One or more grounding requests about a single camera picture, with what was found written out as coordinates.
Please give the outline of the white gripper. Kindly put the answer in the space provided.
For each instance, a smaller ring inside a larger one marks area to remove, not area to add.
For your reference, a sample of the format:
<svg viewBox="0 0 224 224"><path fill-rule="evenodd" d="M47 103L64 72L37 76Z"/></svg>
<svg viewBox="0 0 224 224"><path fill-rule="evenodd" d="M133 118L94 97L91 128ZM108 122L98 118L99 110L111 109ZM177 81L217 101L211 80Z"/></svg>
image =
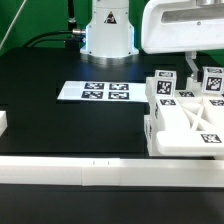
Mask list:
<svg viewBox="0 0 224 224"><path fill-rule="evenodd" d="M196 81L196 51L224 49L224 0L150 0L143 11L141 46L148 54L186 52Z"/></svg>

